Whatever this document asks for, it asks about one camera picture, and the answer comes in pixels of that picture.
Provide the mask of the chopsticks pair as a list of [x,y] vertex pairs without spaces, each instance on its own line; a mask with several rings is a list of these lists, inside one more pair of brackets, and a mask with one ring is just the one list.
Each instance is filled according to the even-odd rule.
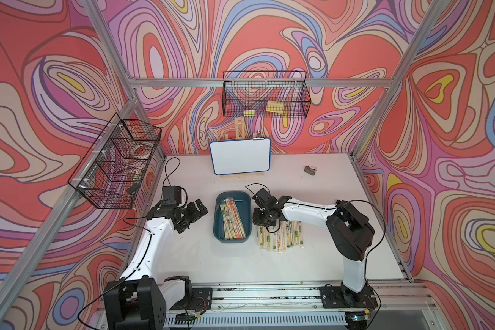
[[261,226],[257,225],[257,246],[263,247],[263,232]]
[[260,238],[261,238],[261,247],[264,249],[267,249],[267,228],[266,227],[261,227],[260,228]]
[[268,251],[272,250],[272,238],[273,234],[268,229],[266,229],[265,248]]

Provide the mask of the teal plastic storage box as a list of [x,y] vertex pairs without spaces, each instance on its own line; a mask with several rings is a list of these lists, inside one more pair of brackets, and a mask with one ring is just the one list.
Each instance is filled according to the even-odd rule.
[[221,243],[243,243],[252,233],[250,196],[242,191],[226,191],[217,196],[213,235]]

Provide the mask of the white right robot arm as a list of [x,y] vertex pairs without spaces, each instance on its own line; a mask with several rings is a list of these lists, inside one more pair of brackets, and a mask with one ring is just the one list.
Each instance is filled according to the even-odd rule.
[[366,279],[367,251],[372,246],[375,230],[366,215],[351,201],[338,200],[321,205],[303,202],[290,196],[273,196],[262,188],[252,196],[257,207],[253,224],[281,228],[286,221],[300,221],[327,228],[335,247],[344,258],[343,279],[337,297],[348,307],[357,307],[370,285]]

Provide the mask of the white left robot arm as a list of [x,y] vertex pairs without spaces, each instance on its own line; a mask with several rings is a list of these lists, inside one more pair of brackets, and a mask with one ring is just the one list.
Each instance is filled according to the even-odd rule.
[[197,320],[212,306],[213,290],[195,289],[188,276],[172,276],[157,284],[161,252],[174,233],[183,233],[207,214],[200,200],[188,201],[180,186],[165,186],[161,200],[147,213],[134,257],[120,279],[106,285],[103,301],[109,329],[163,329],[171,309],[179,320]]

